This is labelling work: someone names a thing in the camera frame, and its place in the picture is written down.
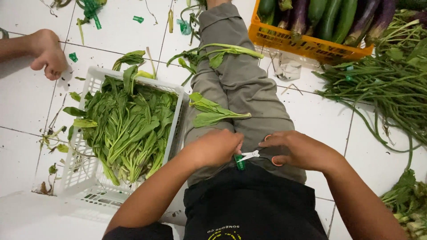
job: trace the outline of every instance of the cuff of pants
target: cuff of pants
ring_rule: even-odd
[[[210,25],[227,19],[227,18],[240,18],[242,17],[239,14],[239,11],[237,10],[237,7],[234,6],[231,2],[230,3],[223,3],[219,6],[216,6],[212,9],[209,9],[199,16],[199,22],[200,22],[200,29],[199,33],[202,36],[203,31],[209,27]]]

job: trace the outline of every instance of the crumpled white cloth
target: crumpled white cloth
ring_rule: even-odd
[[[295,60],[288,59],[284,54],[280,54],[279,61],[276,61],[275,75],[283,81],[297,80],[301,77],[301,64]]]

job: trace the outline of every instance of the gray pants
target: gray pants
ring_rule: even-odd
[[[245,23],[233,4],[224,3],[205,11],[200,15],[199,21],[200,46],[220,43],[254,50]],[[202,54],[217,49],[220,48],[208,47]],[[209,67],[209,60],[206,59],[199,64],[191,87],[193,92],[200,92],[203,97],[220,104],[223,108],[236,113],[249,112],[252,118],[224,120],[214,126],[194,128],[192,121],[201,111],[190,107],[186,116],[185,145],[210,130],[228,129],[231,132],[243,133],[245,140],[242,152],[252,152],[265,136],[275,131],[294,130],[292,120],[276,96],[275,81],[269,79],[266,72],[258,67],[258,59],[255,57],[226,53],[223,63],[215,70]],[[268,160],[259,158],[251,158],[248,161],[279,177],[302,184],[307,179],[305,171],[296,167],[289,165],[275,167]],[[211,178],[227,167],[237,167],[236,162],[231,161],[220,167],[202,168],[188,179],[188,185]]]

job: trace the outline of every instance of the white tile floor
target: white tile floor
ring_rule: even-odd
[[[77,18],[83,16],[82,10],[73,1],[69,6],[56,10],[50,14],[49,9],[41,0],[2,0],[0,1],[0,24],[10,32],[10,37],[19,37],[30,34],[38,29],[49,28],[55,31],[61,41],[64,53],[67,56],[69,69],[62,75],[64,80],[51,82],[45,79],[42,71],[32,71],[28,66],[31,58],[16,59],[0,64],[0,161],[3,167],[0,170],[0,198],[14,199],[13,192],[29,192],[36,189],[42,181],[47,180],[48,168],[53,163],[59,163],[65,154],[54,152],[48,154],[46,149],[39,149],[38,140],[46,125],[49,125],[57,110],[61,107],[65,93],[81,92],[83,81],[74,77],[85,77],[89,66],[100,66],[110,69],[117,58],[133,50],[145,50],[150,47],[150,52],[158,70],[158,79],[165,82],[181,84],[188,76],[187,70],[170,65],[166,62],[175,54],[197,46],[188,46],[189,36],[182,36],[179,26],[174,26],[174,33],[169,33],[167,26],[167,13],[174,10],[174,19],[179,17],[180,11],[186,7],[183,0],[148,0],[150,11],[156,16],[158,24],[154,25],[154,18],[148,13],[144,1],[139,0],[114,0],[108,1],[98,14],[101,30],[97,30],[94,23],[83,25],[85,46],[82,46],[79,29],[76,26]],[[250,25],[255,0],[234,0],[243,20]],[[144,18],[143,23],[133,21],[133,16]],[[68,54],[76,53],[79,60],[74,63]],[[296,130],[303,132],[344,154],[359,175],[373,189],[381,195],[387,191],[399,178],[407,163],[408,154],[397,154],[388,151],[368,131],[362,119],[353,114],[347,107],[329,100],[323,100],[314,94],[321,89],[324,82],[316,78],[311,71],[318,70],[317,63],[304,60],[299,56],[288,54],[288,57],[301,61],[303,70],[301,79],[283,82],[273,76],[272,66],[269,67],[270,58],[260,60],[260,67],[267,70],[269,76],[274,78],[279,86],[295,84],[302,94],[294,89],[289,89],[281,95],[283,88],[278,88],[278,96],[286,106],[291,118],[295,122]],[[140,69],[151,72],[149,64]],[[187,92],[191,91],[189,84],[185,86]],[[68,97],[66,106],[77,106],[77,102]],[[360,104],[360,110],[371,119],[373,108]],[[71,125],[73,117],[59,114],[56,129],[62,125]],[[408,147],[408,140],[404,134],[391,129],[391,139],[396,143],[397,149]],[[423,180],[427,173],[427,152],[420,148],[414,152],[412,168],[418,180]],[[326,232],[330,233],[332,240],[348,240],[350,236],[335,209],[332,195],[322,174],[308,172],[307,185],[316,190],[316,210],[319,213]],[[168,209],[168,213],[183,210],[183,189]],[[44,202],[46,198],[38,198],[35,202]],[[0,204],[0,218],[9,217],[10,212],[5,210],[6,204]],[[181,224],[185,223],[183,213],[177,217],[167,214],[165,220]],[[58,221],[55,217],[49,222]],[[90,223],[79,219],[64,219],[61,225],[63,231],[72,231],[72,226],[91,226],[84,229],[85,234],[99,238],[105,224]],[[20,239],[17,229],[39,229],[39,223],[32,221],[17,221],[20,225],[9,228],[0,221],[1,239]]]

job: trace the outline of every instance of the white plastic basket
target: white plastic basket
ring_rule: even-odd
[[[88,91],[94,95],[100,90],[105,80],[105,75],[123,79],[123,72],[89,67],[82,96],[85,96]],[[184,135],[181,133],[184,128],[184,119],[181,116],[185,115],[189,97],[182,86],[144,77],[137,77],[135,79],[144,85],[154,86],[178,95],[178,102],[163,158],[162,164],[164,165],[175,156],[182,144]],[[84,98],[81,99],[79,109],[84,110],[85,101]],[[92,148],[86,146],[85,141],[82,139],[82,132],[78,132],[76,129],[71,138],[71,146],[75,146],[80,153],[93,155]],[[73,201],[74,204],[87,209],[78,214],[77,217],[103,221],[104,218],[109,218],[108,215],[102,217],[103,214],[113,213],[142,184],[142,181],[137,181],[133,184],[120,182],[120,186],[115,186],[111,180],[105,177],[99,159],[95,157],[81,157],[73,154],[73,151],[70,150],[65,161],[61,186],[57,194],[59,197],[65,197],[68,201]]]

